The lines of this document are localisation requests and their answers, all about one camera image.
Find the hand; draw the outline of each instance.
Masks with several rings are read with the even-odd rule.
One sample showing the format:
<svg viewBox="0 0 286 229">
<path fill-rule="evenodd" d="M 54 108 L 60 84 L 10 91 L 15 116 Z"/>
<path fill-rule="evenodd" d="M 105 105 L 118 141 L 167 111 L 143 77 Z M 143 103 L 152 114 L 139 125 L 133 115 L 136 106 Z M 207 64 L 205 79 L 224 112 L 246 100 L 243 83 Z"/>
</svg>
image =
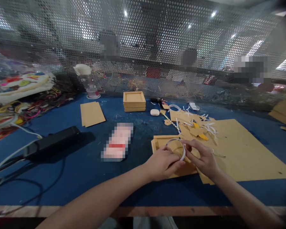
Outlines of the hand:
<svg viewBox="0 0 286 229">
<path fill-rule="evenodd" d="M 211 180 L 220 173 L 220 168 L 213 155 L 213 150 L 199 141 L 193 139 L 192 141 L 181 141 L 186 145 L 186 156 L 191 160 L 199 170 Z M 196 148 L 200 154 L 200 158 L 195 157 L 191 151 L 192 147 Z"/>
<path fill-rule="evenodd" d="M 169 178 L 183 165 L 185 162 L 180 161 L 177 154 L 174 154 L 168 146 L 162 146 L 142 166 L 150 181 L 160 181 Z"/>
</svg>

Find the blue table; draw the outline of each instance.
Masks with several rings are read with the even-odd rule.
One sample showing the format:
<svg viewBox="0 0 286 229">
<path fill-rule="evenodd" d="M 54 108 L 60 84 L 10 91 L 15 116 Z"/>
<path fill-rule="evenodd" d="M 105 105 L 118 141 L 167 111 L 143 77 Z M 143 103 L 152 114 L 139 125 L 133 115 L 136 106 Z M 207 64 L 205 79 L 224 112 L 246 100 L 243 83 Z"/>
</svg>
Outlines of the blue table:
<svg viewBox="0 0 286 229">
<path fill-rule="evenodd" d="M 27 208 L 39 209 L 32 216 L 48 216 L 88 189 L 144 163 L 152 155 L 150 141 L 154 135 L 178 134 L 172 125 L 164 125 L 164 116 L 149 114 L 150 109 L 159 108 L 149 101 L 146 102 L 146 112 L 131 113 L 124 112 L 122 98 L 101 97 L 97 101 L 106 122 L 88 128 L 81 125 L 80 104 L 91 100 L 83 94 L 69 104 L 32 120 L 28 128 L 35 133 L 47 136 L 77 126 L 85 132 L 85 140 L 80 145 L 75 143 L 57 161 L 39 165 L 23 161 L 0 173 L 0 176 L 7 176 L 7 181 L 0 186 L 0 209 L 13 205 L 16 207 L 9 209 L 17 209 L 18 212 L 20 209 L 25 214 L 28 214 Z M 267 113 L 231 110 L 210 104 L 199 106 L 201 110 L 193 113 L 206 113 L 216 120 L 236 119 L 286 164 L 286 132 L 280 129 L 282 124 Z M 119 163 L 102 162 L 100 152 L 116 122 L 132 122 L 136 128 L 130 154 Z M 0 141 L 0 162 L 34 139 L 34 135 L 20 129 L 4 138 Z M 240 182 L 240 185 L 268 206 L 286 206 L 286 179 Z M 40 211 L 39 206 L 48 206 L 48 210 Z M 145 185 L 126 199 L 116 214 L 212 215 L 233 212 L 232 208 L 222 206 L 231 206 L 231 203 L 215 185 L 203 185 L 195 174 Z M 16 210 L 6 212 L 0 210 L 0 215 L 19 216 Z"/>
</svg>

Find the perforated metal mesh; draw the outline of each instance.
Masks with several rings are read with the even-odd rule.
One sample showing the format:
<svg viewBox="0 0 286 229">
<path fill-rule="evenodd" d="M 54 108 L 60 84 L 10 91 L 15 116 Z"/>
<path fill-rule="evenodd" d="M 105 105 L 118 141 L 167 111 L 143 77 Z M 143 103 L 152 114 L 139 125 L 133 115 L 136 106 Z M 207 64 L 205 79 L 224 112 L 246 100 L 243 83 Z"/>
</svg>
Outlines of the perforated metal mesh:
<svg viewBox="0 0 286 229">
<path fill-rule="evenodd" d="M 100 92 L 269 109 L 286 97 L 282 20 L 202 0 L 0 0 L 0 58 L 64 73 L 82 91 L 78 63 Z M 119 41 L 117 59 L 100 59 L 103 36 Z M 192 72 L 179 69 L 187 50 L 197 51 Z M 235 83 L 234 57 L 246 55 L 271 57 L 271 92 Z"/>
</svg>

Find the person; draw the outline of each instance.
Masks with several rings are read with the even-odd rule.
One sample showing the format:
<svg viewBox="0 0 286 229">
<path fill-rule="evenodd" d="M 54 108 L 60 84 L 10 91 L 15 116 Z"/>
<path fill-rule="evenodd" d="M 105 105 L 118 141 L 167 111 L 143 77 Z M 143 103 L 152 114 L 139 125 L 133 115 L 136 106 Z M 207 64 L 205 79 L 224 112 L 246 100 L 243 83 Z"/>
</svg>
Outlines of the person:
<svg viewBox="0 0 286 229">
<path fill-rule="evenodd" d="M 186 156 L 227 196 L 250 228 L 284 228 L 285 223 L 217 165 L 211 148 L 197 140 L 182 141 Z M 200 153 L 195 157 L 192 147 Z M 134 191 L 151 181 L 167 179 L 185 164 L 167 146 L 157 150 L 144 164 L 105 181 L 60 208 L 37 229 L 98 228 Z"/>
</svg>

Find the forearm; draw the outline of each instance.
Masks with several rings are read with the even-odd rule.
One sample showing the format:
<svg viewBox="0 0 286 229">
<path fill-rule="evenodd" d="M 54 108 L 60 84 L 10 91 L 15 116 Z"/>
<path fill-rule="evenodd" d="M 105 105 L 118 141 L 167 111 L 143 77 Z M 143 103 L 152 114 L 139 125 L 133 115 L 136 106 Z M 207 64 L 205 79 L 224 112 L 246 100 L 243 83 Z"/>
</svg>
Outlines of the forearm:
<svg viewBox="0 0 286 229">
<path fill-rule="evenodd" d="M 142 166 L 88 190 L 43 221 L 42 228 L 97 228 L 134 191 L 149 182 Z"/>
<path fill-rule="evenodd" d="M 220 171 L 213 182 L 251 228 L 283 228 L 284 222 L 229 175 Z"/>
</svg>

